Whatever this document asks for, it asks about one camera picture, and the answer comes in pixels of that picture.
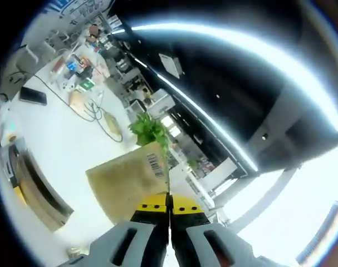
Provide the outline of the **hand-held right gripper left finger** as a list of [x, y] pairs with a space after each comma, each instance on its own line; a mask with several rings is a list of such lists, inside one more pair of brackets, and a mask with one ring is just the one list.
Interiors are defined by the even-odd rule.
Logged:
[[61, 266], [162, 266], [169, 242], [169, 195], [142, 199], [129, 221], [116, 224]]

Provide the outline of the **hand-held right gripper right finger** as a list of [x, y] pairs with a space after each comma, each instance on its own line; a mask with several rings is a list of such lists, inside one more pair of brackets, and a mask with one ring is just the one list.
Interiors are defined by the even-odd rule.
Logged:
[[219, 223], [211, 223], [191, 198], [170, 197], [171, 241], [180, 266], [271, 266], [250, 244]]

